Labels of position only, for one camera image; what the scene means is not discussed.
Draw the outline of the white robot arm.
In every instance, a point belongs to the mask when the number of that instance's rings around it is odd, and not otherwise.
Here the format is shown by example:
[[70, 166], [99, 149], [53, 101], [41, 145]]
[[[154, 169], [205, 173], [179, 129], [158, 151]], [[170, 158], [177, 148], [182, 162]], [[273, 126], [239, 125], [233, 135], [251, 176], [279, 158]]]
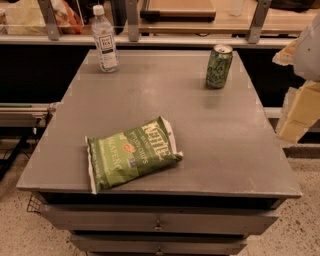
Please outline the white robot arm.
[[281, 66], [292, 65], [294, 74], [305, 80], [294, 91], [283, 122], [277, 127], [279, 139], [297, 143], [320, 119], [320, 14], [272, 61]]

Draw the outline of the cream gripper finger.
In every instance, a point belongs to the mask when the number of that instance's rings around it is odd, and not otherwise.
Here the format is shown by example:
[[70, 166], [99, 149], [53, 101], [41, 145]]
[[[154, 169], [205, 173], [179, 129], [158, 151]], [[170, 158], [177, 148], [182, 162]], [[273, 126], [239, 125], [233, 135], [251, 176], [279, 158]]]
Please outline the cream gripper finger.
[[297, 143], [320, 119], [320, 82], [306, 81], [288, 89], [276, 126], [279, 140]]
[[272, 58], [272, 62], [281, 66], [293, 65], [296, 46], [297, 40], [293, 40], [274, 55], [274, 57]]

